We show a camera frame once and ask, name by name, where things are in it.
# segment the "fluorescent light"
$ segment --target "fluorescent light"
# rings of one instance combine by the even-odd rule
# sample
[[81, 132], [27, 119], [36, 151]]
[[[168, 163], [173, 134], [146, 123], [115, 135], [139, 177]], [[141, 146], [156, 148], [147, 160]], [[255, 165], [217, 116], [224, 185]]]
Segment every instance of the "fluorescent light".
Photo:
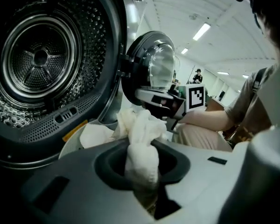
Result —
[[210, 25], [207, 24], [207, 23], [203, 24], [203, 26], [199, 29], [199, 31], [196, 33], [196, 35], [193, 37], [193, 39], [194, 39], [195, 41], [198, 41], [198, 39], [199, 39], [200, 37], [202, 37], [202, 35], [203, 35], [204, 33], [206, 33], [206, 31], [207, 31], [208, 29], [210, 29]]
[[229, 73], [227, 73], [227, 72], [218, 71], [217, 73], [218, 73], [218, 74], [221, 74], [221, 75], [229, 75]]
[[182, 50], [182, 54], [185, 54], [189, 49], [185, 48], [184, 50]]

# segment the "person in background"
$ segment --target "person in background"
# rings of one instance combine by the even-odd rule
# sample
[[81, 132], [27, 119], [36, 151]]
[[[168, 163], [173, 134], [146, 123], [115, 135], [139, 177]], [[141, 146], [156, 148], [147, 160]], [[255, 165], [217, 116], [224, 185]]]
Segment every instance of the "person in background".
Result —
[[[277, 64], [250, 75], [233, 103], [224, 111], [191, 111], [180, 121], [173, 141], [188, 146], [232, 151], [234, 145], [250, 141], [260, 131], [271, 126], [257, 90], [280, 66], [280, 0], [250, 0], [257, 26], [276, 50]], [[218, 131], [239, 125], [228, 143]]]
[[191, 84], [200, 84], [202, 82], [201, 70], [197, 69], [197, 74], [193, 77], [193, 80], [190, 81]]

